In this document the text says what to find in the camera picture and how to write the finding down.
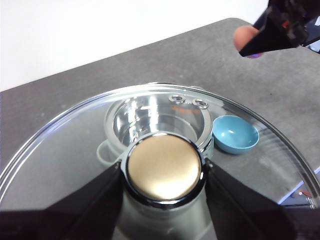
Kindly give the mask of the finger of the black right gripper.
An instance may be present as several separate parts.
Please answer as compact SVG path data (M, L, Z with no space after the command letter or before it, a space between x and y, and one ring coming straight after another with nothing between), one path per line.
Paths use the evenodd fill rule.
M258 21L261 23L258 33L241 48L241 56L291 49L301 44L302 18L296 12L269 6Z

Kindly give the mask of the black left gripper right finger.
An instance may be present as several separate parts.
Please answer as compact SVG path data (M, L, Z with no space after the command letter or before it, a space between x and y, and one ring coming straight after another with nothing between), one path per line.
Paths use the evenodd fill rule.
M206 166L206 202L219 240L318 240L319 209L283 207L213 162Z

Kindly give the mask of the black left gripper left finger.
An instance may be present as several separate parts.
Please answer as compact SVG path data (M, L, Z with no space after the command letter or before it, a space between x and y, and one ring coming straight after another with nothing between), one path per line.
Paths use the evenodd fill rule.
M45 209L0 212L2 240L110 240L121 211L123 185L116 162Z

